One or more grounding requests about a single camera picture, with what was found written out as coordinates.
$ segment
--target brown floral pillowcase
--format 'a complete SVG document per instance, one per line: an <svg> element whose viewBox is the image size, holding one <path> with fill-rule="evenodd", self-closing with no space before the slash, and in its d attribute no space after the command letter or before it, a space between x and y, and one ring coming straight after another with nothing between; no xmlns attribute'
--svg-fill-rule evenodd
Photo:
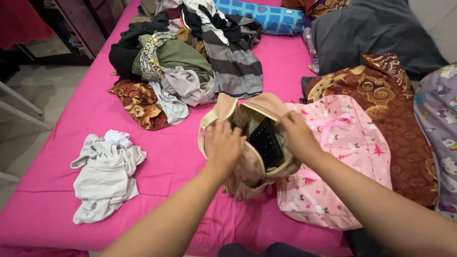
<svg viewBox="0 0 457 257"><path fill-rule="evenodd" d="M122 80L107 91L121 100L125 111L143 129L154 131L169 126L167 115L157 105L154 90L147 84Z"/></svg>
<svg viewBox="0 0 457 257"><path fill-rule="evenodd" d="M316 19L333 10L346 8L352 0L282 0L281 7L302 11Z"/></svg>
<svg viewBox="0 0 457 257"><path fill-rule="evenodd" d="M308 103L328 95L354 98L389 145L393 190L428 208L435 206L435 162L414 117L409 77L395 54L363 55L360 66L303 80L303 92Z"/></svg>
<svg viewBox="0 0 457 257"><path fill-rule="evenodd" d="M333 10L346 8L352 0L318 0L310 9L306 11L306 15L316 19Z"/></svg>

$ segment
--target bag handle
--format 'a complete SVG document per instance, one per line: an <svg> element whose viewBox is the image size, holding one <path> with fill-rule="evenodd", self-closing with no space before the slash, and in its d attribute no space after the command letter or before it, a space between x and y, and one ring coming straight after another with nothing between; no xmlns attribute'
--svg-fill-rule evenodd
<svg viewBox="0 0 457 257"><path fill-rule="evenodd" d="M205 159L208 160L206 157L205 149L203 148L203 130L206 129L209 124L213 121L218 119L218 113L216 112L215 108L209 111L205 116L203 116L202 121L200 122L200 128L198 129L198 148L202 152Z"/></svg>
<svg viewBox="0 0 457 257"><path fill-rule="evenodd" d="M328 120L307 120L308 126L323 126L322 135L320 137L320 146L324 146L325 140L329 135L330 129L333 126L349 126L352 124L351 115L348 113L341 114L339 117Z"/></svg>
<svg viewBox="0 0 457 257"><path fill-rule="evenodd" d="M334 119L328 119L328 120L307 120L306 124L308 126L320 126L324 127L322 130L322 135L320 138L320 146L323 147L325 140L327 139L327 136L329 135L330 129L333 126L350 126L352 124L351 121L351 115L348 113L341 114L339 117L336 117ZM351 166L351 168L355 169L356 171L360 172L359 167ZM312 171L309 167L306 169L300 168L298 172L296 173L297 176L300 177L307 177L311 178L314 180L321 180L322 178L317 175L314 171Z"/></svg>

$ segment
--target purple hello kitty pillowcase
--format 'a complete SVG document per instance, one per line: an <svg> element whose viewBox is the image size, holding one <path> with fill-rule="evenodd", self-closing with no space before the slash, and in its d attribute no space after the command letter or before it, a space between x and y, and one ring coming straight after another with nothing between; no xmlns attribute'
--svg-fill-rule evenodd
<svg viewBox="0 0 457 257"><path fill-rule="evenodd" d="M414 113L433 148L440 184L435 211L457 221L457 64L432 72L419 83Z"/></svg>

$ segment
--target bed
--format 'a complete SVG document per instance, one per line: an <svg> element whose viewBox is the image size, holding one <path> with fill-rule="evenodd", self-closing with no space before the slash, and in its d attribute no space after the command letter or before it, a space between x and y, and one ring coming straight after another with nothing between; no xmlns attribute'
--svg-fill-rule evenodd
<svg viewBox="0 0 457 257"><path fill-rule="evenodd" d="M253 2L281 4L281 0ZM190 107L184 122L151 132L131 119L119 99L106 91L117 80L110 76L111 44L119 40L120 32L127 30L138 5L139 0L131 0L126 7L4 207L0 214L0 245L101 252L204 167L197 132L201 118L213 108L212 104ZM262 35L253 52L262 62L263 91L275 93L284 102L299 102L301 77L313 75L307 67L311 64L307 50L301 36ZM134 175L139 195L125 201L105 220L75 225L72 217L81 202L74 195L73 182L80 170L70 169L70 162L79 156L88 134L103 136L110 129L130 133L134 144L148 154ZM352 255L342 231L300 223L284 215L277 206L275 186L249 203L237 202L220 190L187 254L215 256L221 246L235 242L253 251L284 242L315 254Z"/></svg>

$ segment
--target black keyboard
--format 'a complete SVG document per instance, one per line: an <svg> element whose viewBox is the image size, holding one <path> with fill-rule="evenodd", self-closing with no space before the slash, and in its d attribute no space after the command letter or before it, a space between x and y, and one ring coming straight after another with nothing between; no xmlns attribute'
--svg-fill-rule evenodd
<svg viewBox="0 0 457 257"><path fill-rule="evenodd" d="M262 157L265 169L274 167L284 158L284 153L275 136L273 126L272 120L270 118L265 118L248 138L248 142Z"/></svg>

